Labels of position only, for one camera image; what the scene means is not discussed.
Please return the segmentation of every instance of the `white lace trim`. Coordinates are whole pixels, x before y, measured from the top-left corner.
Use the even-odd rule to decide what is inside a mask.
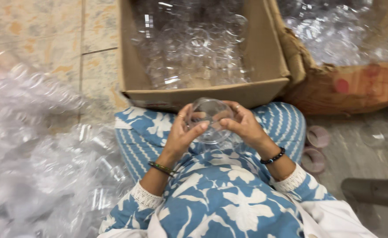
[[[156,209],[163,201],[162,197],[147,192],[147,190],[140,185],[140,182],[135,184],[135,187],[131,191],[131,195],[134,197],[140,208]]]
[[[307,173],[296,163],[295,170],[283,181],[277,182],[271,177],[270,185],[275,187],[278,192],[288,192],[299,187],[306,180]]]

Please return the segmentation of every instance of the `marble floor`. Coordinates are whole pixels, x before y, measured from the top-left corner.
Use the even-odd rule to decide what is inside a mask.
[[[92,107],[57,128],[78,122],[108,123],[129,103],[117,91],[116,0],[0,0],[0,49],[12,49],[85,94]],[[359,128],[373,120],[388,122],[388,109],[351,117],[309,116],[324,126],[331,143],[323,149],[326,171],[316,178],[343,199],[347,177],[388,179],[388,145],[370,148]],[[381,237],[388,237],[388,209],[377,210]]]
[[[56,131],[112,122],[128,107],[116,93],[116,16],[116,0],[0,0],[0,50],[13,50],[91,100]]]

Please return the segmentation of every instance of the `open cardboard box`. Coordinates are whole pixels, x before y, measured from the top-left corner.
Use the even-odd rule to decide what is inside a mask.
[[[388,63],[318,66],[292,30],[285,27],[276,0],[267,1],[292,76],[284,101],[305,114],[364,113],[388,106]],[[380,24],[386,37],[388,0],[375,0],[374,4],[386,7]],[[376,38],[367,39],[367,43],[374,43]]]
[[[118,0],[118,75],[123,95],[135,106],[174,112],[200,97],[232,100],[246,108],[270,102],[289,82],[290,73],[267,2],[249,0],[243,11],[249,20],[249,28],[240,49],[245,67],[252,69],[248,75],[252,83],[153,90],[138,58],[137,48],[129,39],[130,25],[134,20],[131,1]]]

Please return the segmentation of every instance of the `bracelet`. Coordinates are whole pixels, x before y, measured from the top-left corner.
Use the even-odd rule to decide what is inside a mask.
[[[167,175],[169,175],[169,176],[171,176],[171,177],[174,177],[174,175],[177,174],[177,172],[176,172],[175,170],[172,170],[172,169],[166,168],[165,166],[156,164],[156,163],[154,163],[153,161],[148,162],[148,164],[149,164],[151,167],[153,167],[153,168],[155,168],[155,169],[157,169],[157,170],[160,170],[160,171],[162,171],[163,173],[165,173],[165,174],[167,174]]]
[[[269,160],[260,160],[260,163],[262,164],[271,164],[273,162],[275,162],[277,159],[281,158],[282,155],[285,154],[285,148],[283,147],[279,147],[281,149],[281,152],[279,154],[277,154],[275,157],[269,159]]]

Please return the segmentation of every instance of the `tape roll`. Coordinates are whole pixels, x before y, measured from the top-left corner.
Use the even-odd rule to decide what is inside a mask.
[[[312,168],[306,168],[301,162],[301,167],[309,174],[319,175],[325,170],[325,155],[319,149],[309,146],[303,149],[303,155],[308,155],[312,160]]]
[[[306,131],[306,144],[316,148],[324,148],[328,146],[330,136],[328,131],[320,126],[311,126]]]

